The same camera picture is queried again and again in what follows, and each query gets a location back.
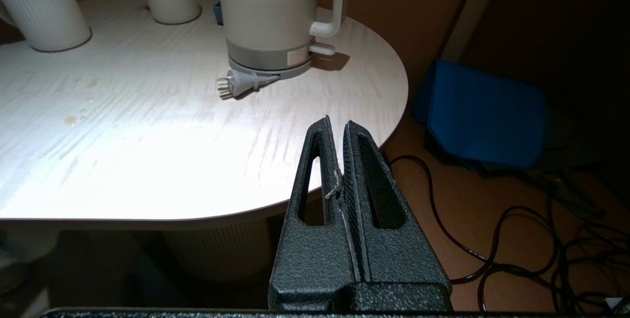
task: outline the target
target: blue cushion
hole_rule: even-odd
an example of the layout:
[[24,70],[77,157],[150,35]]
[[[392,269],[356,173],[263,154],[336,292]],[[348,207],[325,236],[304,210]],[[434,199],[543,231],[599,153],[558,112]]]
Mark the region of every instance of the blue cushion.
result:
[[542,154],[544,95],[530,85],[436,61],[411,113],[457,157],[527,169]]

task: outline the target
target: kettle handle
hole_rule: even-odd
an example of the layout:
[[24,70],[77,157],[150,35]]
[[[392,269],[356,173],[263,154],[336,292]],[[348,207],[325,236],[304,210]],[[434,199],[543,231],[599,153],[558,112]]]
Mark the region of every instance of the kettle handle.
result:
[[329,23],[313,22],[310,34],[321,37],[331,37],[335,35],[342,26],[344,15],[344,0],[333,0],[333,21]]

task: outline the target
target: clamp jaw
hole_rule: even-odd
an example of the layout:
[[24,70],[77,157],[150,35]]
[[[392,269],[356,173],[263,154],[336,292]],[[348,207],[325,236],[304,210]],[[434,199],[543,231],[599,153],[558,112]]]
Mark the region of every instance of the clamp jaw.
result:
[[[313,159],[324,226],[303,222]],[[344,129],[341,176],[328,116],[306,134],[270,280],[286,312],[449,312],[450,281],[369,132]]]

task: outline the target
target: round white table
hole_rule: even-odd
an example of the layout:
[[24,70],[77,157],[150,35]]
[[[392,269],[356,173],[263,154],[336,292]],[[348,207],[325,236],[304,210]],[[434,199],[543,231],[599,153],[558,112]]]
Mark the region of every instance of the round white table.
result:
[[[200,18],[166,26],[144,0],[81,1],[87,44],[0,46],[0,223],[172,230],[263,219],[289,198],[312,123],[330,116],[339,161],[348,120],[377,145],[398,125],[403,64],[351,18],[318,38],[339,53],[320,68],[221,100],[218,0],[199,2]],[[320,185],[313,172],[309,189]]]

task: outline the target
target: textured black plastic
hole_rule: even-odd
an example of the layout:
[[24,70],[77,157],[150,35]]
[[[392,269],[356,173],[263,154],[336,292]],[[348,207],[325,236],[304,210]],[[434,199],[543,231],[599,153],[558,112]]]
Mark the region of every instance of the textured black plastic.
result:
[[41,318],[569,318],[555,314],[481,314],[454,312],[450,314],[369,314],[299,313],[299,312],[228,312],[191,309],[71,309],[45,313]]
[[331,176],[338,172],[335,154],[327,117],[309,128],[304,142],[270,280],[269,307],[450,310],[450,281],[374,140],[360,125],[345,127],[343,187],[324,199],[324,226],[306,226],[299,219],[313,158],[320,156],[324,194],[341,185]]

